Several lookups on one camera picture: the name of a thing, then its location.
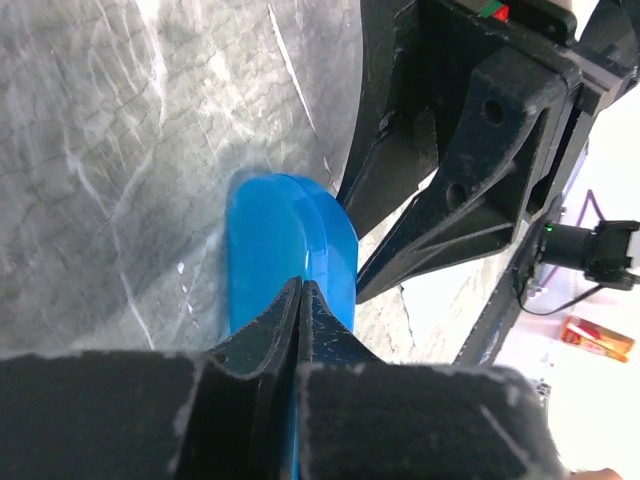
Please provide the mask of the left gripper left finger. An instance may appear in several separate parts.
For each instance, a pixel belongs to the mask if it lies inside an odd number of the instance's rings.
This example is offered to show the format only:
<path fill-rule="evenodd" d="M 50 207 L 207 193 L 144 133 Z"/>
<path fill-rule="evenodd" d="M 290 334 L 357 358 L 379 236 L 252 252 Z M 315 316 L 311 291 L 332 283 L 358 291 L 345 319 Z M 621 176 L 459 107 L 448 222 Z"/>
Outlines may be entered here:
<path fill-rule="evenodd" d="M 302 282 L 209 352 L 1 361 L 5 479 L 273 479 L 288 436 Z"/>

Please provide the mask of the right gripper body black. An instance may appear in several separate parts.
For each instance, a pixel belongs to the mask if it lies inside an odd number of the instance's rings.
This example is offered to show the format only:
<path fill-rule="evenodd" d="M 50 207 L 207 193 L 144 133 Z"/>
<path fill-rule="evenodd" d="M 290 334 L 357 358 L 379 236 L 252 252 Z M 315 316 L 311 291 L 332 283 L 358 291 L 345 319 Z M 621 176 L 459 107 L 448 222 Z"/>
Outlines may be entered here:
<path fill-rule="evenodd" d="M 594 117 L 639 85 L 639 4 L 598 1 L 583 29 L 554 1 L 454 1 L 463 119 Z"/>

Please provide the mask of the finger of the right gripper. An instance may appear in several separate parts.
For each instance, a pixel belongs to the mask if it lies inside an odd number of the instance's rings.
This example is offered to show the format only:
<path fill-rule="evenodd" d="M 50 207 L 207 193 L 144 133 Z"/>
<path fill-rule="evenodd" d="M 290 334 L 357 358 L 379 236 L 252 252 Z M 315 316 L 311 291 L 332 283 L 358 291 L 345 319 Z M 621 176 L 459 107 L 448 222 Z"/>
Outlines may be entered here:
<path fill-rule="evenodd" d="M 400 223 L 419 235 L 441 224 L 480 228 L 475 206 L 435 212 L 419 183 L 441 167 L 467 96 L 469 76 L 452 59 L 474 40 L 470 1 L 363 1 L 362 75 L 356 126 L 338 201 L 365 235 L 404 201 Z"/>
<path fill-rule="evenodd" d="M 358 302 L 509 246 L 544 204 L 534 188 L 561 146 L 569 99 L 560 73 L 513 47 L 477 65 L 438 171 L 360 270 Z"/>

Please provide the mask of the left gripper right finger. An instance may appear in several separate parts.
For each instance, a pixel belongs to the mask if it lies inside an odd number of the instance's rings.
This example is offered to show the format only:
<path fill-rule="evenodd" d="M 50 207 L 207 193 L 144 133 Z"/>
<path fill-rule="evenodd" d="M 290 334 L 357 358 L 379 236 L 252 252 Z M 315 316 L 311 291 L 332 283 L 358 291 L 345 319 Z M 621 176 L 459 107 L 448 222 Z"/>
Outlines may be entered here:
<path fill-rule="evenodd" d="M 303 479 L 563 479 L 530 383 L 504 367 L 388 364 L 300 299 L 298 473 Z"/>

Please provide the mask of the blue translucent glasses case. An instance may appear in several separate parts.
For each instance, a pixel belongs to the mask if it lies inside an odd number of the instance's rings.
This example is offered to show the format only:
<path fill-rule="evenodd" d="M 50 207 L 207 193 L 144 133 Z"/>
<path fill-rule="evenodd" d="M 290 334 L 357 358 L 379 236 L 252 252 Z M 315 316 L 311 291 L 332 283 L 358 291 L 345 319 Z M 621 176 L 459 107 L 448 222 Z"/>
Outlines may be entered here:
<path fill-rule="evenodd" d="M 249 179 L 227 218 L 230 336 L 220 362 L 245 385 L 237 478 L 307 479 L 307 377 L 373 359 L 354 335 L 358 240 L 336 199 L 289 174 Z"/>

